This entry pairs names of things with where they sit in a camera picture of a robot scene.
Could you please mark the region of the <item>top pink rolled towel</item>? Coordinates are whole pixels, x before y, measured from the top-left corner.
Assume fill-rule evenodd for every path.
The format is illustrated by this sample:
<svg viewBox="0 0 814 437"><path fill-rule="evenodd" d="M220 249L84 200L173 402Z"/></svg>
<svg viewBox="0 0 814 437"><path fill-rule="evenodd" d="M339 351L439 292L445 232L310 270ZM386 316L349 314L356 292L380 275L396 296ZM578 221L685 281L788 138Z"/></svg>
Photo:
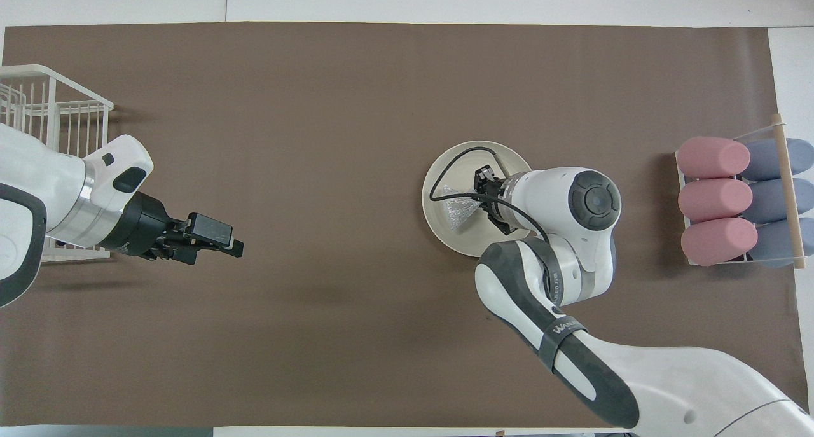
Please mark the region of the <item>top pink rolled towel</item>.
<svg viewBox="0 0 814 437"><path fill-rule="evenodd" d="M713 179L740 174L750 164L751 155L744 144L733 139L698 136L684 141L675 159L684 176Z"/></svg>

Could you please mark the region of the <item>middle pink rolled towel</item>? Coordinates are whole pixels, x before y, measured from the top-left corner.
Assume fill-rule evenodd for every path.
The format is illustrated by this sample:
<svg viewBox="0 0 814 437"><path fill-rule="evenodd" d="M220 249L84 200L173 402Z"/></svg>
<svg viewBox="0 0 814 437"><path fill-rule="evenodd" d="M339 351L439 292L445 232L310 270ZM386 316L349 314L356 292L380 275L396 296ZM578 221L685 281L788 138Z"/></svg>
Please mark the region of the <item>middle pink rolled towel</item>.
<svg viewBox="0 0 814 437"><path fill-rule="evenodd" d="M751 206L753 191L737 179L701 179L684 185L677 202L684 217L699 223L738 216Z"/></svg>

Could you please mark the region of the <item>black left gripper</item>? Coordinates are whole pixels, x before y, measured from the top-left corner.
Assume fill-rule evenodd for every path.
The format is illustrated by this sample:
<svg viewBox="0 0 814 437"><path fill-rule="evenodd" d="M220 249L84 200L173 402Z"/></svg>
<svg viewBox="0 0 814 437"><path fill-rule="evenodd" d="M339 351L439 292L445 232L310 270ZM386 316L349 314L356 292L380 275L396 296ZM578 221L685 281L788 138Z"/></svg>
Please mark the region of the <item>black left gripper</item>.
<svg viewBox="0 0 814 437"><path fill-rule="evenodd" d="M184 264L196 263L198 249L236 258L244 254L244 243L235 238L231 225L198 212L187 217L185 238L180 225L181 220L171 218L160 200L137 191L99 245L128 256Z"/></svg>

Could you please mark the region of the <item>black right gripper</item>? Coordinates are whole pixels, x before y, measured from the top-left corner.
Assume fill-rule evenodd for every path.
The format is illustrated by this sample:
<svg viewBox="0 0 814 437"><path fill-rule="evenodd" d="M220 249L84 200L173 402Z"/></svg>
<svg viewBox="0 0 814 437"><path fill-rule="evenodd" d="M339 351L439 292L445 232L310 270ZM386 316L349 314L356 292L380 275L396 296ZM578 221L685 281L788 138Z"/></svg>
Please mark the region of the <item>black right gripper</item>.
<svg viewBox="0 0 814 437"><path fill-rule="evenodd" d="M496 226L503 235L509 236L509 234L514 232L514 227L495 217L503 216L502 213L509 210L509 208L501 202L501 200L504 199L503 182L503 179L496 176L491 165L484 165L474 173L474 190L488 191L488 196L491 197L491 199L488 200L489 214L486 218Z"/></svg>

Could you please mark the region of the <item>silver mesh sponge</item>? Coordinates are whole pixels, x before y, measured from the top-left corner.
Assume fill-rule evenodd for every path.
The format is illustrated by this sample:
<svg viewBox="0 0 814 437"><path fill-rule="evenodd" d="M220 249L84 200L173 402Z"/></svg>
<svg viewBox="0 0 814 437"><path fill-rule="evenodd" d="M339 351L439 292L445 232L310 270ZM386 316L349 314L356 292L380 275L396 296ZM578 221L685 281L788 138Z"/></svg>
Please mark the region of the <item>silver mesh sponge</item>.
<svg viewBox="0 0 814 437"><path fill-rule="evenodd" d="M447 184L442 185L440 196L459 195L462 193L476 193L473 187L457 188ZM481 202L472 197L453 197L440 200L446 222L453 232L459 231L477 213L481 212Z"/></svg>

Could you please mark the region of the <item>pink rolled towel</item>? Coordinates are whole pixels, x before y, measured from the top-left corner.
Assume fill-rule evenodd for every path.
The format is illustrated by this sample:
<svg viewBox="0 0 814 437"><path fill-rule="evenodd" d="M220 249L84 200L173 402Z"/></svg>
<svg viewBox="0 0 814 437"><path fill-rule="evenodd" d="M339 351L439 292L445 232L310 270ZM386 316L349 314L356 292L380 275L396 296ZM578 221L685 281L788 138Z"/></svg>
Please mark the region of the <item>pink rolled towel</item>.
<svg viewBox="0 0 814 437"><path fill-rule="evenodd" d="M698 136L684 141L675 159L684 176L713 179L740 174L750 164L751 155L744 144L733 139Z"/></svg>
<svg viewBox="0 0 814 437"><path fill-rule="evenodd" d="M677 202L684 217L699 223L738 216L751 206L753 191L737 179L701 179L684 185Z"/></svg>
<svg viewBox="0 0 814 437"><path fill-rule="evenodd" d="M757 243L753 223L742 218L722 218L689 226L680 238L689 262L712 266L744 255Z"/></svg>

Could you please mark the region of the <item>cup rack with wooden rod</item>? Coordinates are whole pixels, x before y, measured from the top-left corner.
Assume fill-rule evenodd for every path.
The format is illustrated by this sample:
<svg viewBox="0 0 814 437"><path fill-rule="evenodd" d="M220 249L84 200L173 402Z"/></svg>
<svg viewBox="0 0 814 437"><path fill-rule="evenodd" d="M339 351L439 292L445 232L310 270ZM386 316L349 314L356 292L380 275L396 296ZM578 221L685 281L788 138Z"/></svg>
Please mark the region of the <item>cup rack with wooden rod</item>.
<svg viewBox="0 0 814 437"><path fill-rule="evenodd" d="M778 156L779 156L780 169L781 169L781 178L780 179L783 181L783 190L784 190L785 198L786 198L786 214L787 214L787 220L788 220L789 226L790 226L790 236L791 236L791 240L792 240L792 251L793 251L793 255L794 255L793 264L787 264L785 266L791 266L792 268L802 270L802 269L808 268L808 265L809 265L808 260L809 260L809 258L812 257L812 255L811 255L811 257L805 257L804 256L803 240L802 240L801 228L800 228L800 224L799 224L799 218L804 217L804 216L803 216L803 214L797 214L797 212L796 212L796 208L797 208L796 192L794 191L794 185L793 185L793 179L796 178L796 176L794 174L791 174L790 156L789 156L789 152L788 152L787 146L786 146L786 139L788 138L788 135L787 135L787 133L785 131L785 126L786 126L786 123L783 120L782 116L779 115L779 113L776 113L776 114L773 115L773 117L771 117L771 122L770 122L770 124L768 124L768 126L765 126L763 128L759 128L757 130L753 130L753 132L749 132L749 133L746 133L746 134L743 134L743 135L739 135L738 137L727 138L727 139L733 139L734 141L738 141L738 142L740 142L740 143L742 143L744 145L746 145L747 143L753 142L753 141L758 141L759 139L774 139L774 141L776 142L776 149L777 149L777 153L778 153ZM689 178L689 177L684 176L684 174L677 167L677 159L675 159L675 156L677 156L677 150L675 150L675 153L674 153L673 157L674 157L674 162L675 162L675 170L677 171L679 191L681 190L681 188L684 187L684 185L689 184L690 182L695 181L695 180L701 180L701 179ZM742 177L741 173L740 174L735 174L735 176L731 176L729 178L741 180L742 182L744 182L745 184L748 184L748 185L752 184L753 182L756 182L756 181L749 181L749 180L744 179ZM681 213L681 216L682 216L683 223L684 223L684 231L686 231L686 229L689 228L689 226L696 224L696 223L693 223L693 222L689 221L686 217L683 216L682 213ZM732 218L742 218L742 219L744 219L744 217L742 217L742 213L739 214L738 216L735 216L735 217L732 217ZM757 225L756 223L753 223L753 225L755 225L756 229L759 226L762 226L762 225ZM688 258L686 258L686 261L687 261L687 263L691 264L692 266L699 266L697 264L689 262ZM715 265L746 264L746 263L761 264L761 263L759 263L759 261L751 260L751 258L749 257L749 251L748 251L742 256L739 256L739 257L733 258L732 260L729 260L727 262L719 263L719 264L715 264Z"/></svg>

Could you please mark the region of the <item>bottom pink rolled towel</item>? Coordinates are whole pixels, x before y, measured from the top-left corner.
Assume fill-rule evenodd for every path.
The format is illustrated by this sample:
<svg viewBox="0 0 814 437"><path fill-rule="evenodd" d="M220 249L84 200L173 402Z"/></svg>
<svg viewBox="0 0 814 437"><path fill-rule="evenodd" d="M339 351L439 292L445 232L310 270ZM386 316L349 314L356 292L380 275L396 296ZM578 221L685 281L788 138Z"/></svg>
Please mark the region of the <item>bottom pink rolled towel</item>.
<svg viewBox="0 0 814 437"><path fill-rule="evenodd" d="M689 226L680 238L689 262L712 266L744 255L757 243L753 223L742 218L722 218Z"/></svg>

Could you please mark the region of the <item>round white plate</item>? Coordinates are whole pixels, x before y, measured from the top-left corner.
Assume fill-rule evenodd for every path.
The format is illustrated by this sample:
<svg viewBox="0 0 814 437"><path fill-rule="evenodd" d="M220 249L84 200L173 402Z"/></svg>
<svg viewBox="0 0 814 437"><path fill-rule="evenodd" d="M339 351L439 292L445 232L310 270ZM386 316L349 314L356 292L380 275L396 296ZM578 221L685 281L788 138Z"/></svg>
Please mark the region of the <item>round white plate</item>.
<svg viewBox="0 0 814 437"><path fill-rule="evenodd" d="M431 200L431 193L441 197L440 190L444 184L463 190L474 187L474 173L484 165L491 165L501 179L531 170L525 159L511 148L490 141L469 141L451 147L433 162L425 175L421 194L425 220L439 241L452 251L476 258L491 243L518 240L531 234L529 230L518 229L505 236L486 218L488 214L483 210L459 231L450 230L440 201ZM437 179L440 182L436 190L431 191Z"/></svg>

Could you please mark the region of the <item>brown table mat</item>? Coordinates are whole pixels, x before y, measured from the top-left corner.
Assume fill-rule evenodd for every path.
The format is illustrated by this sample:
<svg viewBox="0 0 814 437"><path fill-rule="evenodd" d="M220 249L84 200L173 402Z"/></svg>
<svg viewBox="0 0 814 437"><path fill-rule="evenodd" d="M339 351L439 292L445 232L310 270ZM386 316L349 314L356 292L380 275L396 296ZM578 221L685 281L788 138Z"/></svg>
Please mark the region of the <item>brown table mat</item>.
<svg viewBox="0 0 814 437"><path fill-rule="evenodd" d="M42 268L0 309L0 426L601 426L425 222L425 173L471 139L618 184L614 283L566 308L591 335L721 350L808 405L793 269L680 248L675 150L777 111L764 29L18 27L3 62L113 101L142 190L246 249Z"/></svg>

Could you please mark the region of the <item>blue rolled towels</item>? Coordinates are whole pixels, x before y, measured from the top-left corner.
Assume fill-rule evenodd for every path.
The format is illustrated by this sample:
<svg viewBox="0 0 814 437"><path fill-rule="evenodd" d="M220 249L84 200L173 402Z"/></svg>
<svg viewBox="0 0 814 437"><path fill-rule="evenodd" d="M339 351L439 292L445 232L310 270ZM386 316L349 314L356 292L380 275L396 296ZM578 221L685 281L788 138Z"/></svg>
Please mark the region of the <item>blue rolled towels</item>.
<svg viewBox="0 0 814 437"><path fill-rule="evenodd" d="M800 217L799 224L805 257L814 255L814 218ZM749 251L751 260L768 268L781 268L793 264L792 240L787 219L767 223L757 228L758 240Z"/></svg>

